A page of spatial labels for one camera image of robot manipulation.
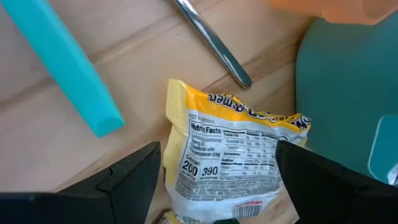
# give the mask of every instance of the metal spoon handle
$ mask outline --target metal spoon handle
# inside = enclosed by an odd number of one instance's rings
[[[213,29],[211,29],[199,12],[192,6],[189,0],[175,0],[175,2],[192,22],[192,24],[197,28],[201,36],[205,39],[206,43],[211,47],[218,59],[223,63],[230,74],[232,74],[232,76],[244,89],[248,89],[252,84],[251,78],[244,71],[239,62],[234,58],[225,44],[215,34]]]

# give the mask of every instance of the teal plastic stick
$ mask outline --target teal plastic stick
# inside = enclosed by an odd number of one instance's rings
[[[95,135],[124,125],[112,96],[65,24],[45,0],[0,0]]]

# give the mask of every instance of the orange object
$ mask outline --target orange object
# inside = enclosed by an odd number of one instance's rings
[[[398,9],[398,0],[270,0],[275,7],[312,16],[328,22],[368,24],[382,21]]]

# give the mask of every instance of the light wooden surface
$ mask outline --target light wooden surface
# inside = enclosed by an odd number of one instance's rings
[[[171,0],[51,0],[114,96],[126,126],[96,138],[0,8],[0,191],[55,191],[151,141],[164,148],[169,78],[199,90],[230,91],[256,110],[292,114],[294,59],[310,18],[266,0],[192,0],[254,84],[243,91]],[[147,223],[170,197],[163,169]],[[243,223],[292,223],[283,192],[267,212]]]

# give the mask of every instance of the crinkled plastic packaging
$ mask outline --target crinkled plastic packaging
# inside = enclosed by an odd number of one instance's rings
[[[201,222],[258,215],[282,188],[279,140],[304,142],[302,114],[254,111],[236,96],[207,94],[170,80],[166,115],[173,124],[164,152],[165,185],[177,215]]]

